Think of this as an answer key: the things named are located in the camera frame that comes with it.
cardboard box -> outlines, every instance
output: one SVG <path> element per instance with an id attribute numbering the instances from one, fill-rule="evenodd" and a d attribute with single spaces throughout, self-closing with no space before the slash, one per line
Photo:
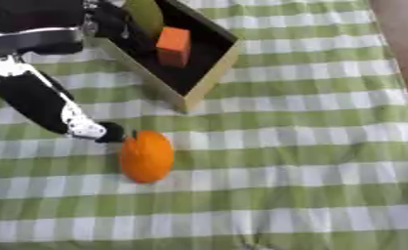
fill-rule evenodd
<path id="1" fill-rule="evenodd" d="M 203 100 L 238 58 L 239 39 L 177 0 L 156 0 L 165 25 L 190 30 L 190 58 L 185 68 L 164 66 L 154 53 L 133 57 L 108 39 L 99 44 L 111 56 L 138 72 L 144 84 L 159 91 L 178 111 L 188 112 Z"/>

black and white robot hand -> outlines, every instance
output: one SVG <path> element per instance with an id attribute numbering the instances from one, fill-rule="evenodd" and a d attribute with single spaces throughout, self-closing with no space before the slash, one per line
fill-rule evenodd
<path id="1" fill-rule="evenodd" d="M 104 0 L 0 0 L 0 98 L 51 132 L 120 143 L 122 126 L 90 119 L 55 79 L 21 59 L 27 52 L 79 52 L 90 30 L 130 44 L 136 53 L 154 49 L 125 11 Z"/>
<path id="2" fill-rule="evenodd" d="M 97 143 L 125 139 L 120 125 L 90 119 L 57 81 L 17 56 L 0 58 L 0 98 L 53 133 Z"/>

orange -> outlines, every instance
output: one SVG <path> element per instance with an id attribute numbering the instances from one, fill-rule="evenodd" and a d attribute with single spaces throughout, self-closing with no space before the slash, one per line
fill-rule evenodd
<path id="1" fill-rule="evenodd" d="M 141 130 L 125 140 L 119 158 L 125 176 L 137 183 L 154 183 L 168 175 L 174 150 L 162 134 Z"/>

robotic hand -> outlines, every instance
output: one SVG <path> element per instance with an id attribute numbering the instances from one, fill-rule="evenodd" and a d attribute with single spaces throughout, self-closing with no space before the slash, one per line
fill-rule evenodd
<path id="1" fill-rule="evenodd" d="M 135 54 L 155 49 L 128 12 L 106 0 L 0 0 L 0 98 L 53 133 L 122 143 L 122 126 L 90 119 L 54 78 L 22 59 L 77 53 L 84 35 L 126 43 Z"/>

green checkered tablecloth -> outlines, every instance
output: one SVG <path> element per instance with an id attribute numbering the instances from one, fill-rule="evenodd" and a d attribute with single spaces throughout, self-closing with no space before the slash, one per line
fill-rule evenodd
<path id="1" fill-rule="evenodd" d="M 96 119 L 165 133 L 136 185 L 119 146 L 58 138 L 0 101 L 0 249 L 408 250 L 408 93 L 363 0 L 189 0 L 242 39 L 189 115 L 100 48 L 27 55 Z"/>

